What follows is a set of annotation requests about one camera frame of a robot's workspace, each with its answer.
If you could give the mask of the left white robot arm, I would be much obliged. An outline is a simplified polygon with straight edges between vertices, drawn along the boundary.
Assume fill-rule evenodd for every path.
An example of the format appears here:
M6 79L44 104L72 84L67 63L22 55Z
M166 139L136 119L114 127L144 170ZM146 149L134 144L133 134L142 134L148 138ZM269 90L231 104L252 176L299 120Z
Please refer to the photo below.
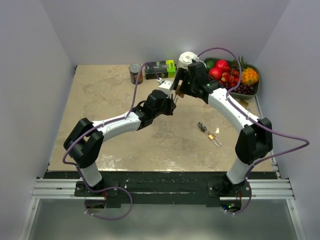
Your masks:
M104 142L124 133L144 129L160 115L172 116L175 108L171 90L165 92L155 89L146 100L122 115L96 122L87 118L79 120L63 147L85 180L86 191L92 196L99 196L104 190L103 177L96 164Z

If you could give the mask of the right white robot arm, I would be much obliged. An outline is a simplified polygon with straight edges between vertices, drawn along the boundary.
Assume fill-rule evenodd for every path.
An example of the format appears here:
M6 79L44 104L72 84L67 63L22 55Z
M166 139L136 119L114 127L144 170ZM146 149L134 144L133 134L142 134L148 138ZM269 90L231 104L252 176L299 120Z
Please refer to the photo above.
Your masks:
M273 149L272 134L264 128L272 128L267 118L259 119L248 112L217 80L211 80L202 62L193 62L187 69L178 68L173 89L182 94L202 99L206 104L218 110L238 131L235 145L236 160L226 173L223 192L235 196L256 160L265 157Z

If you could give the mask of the large brass padlock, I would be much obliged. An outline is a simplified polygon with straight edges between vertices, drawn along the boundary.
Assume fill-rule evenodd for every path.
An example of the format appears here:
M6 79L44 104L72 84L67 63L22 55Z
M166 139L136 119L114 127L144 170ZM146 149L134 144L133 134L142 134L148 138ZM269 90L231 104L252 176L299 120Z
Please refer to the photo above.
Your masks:
M179 98L184 98L184 96L185 96L185 94L181 91L181 86L180 85L178 85L177 86L177 88L176 88L176 90L175 90L175 92L174 92L174 97L175 96L177 96L177 100L179 99Z

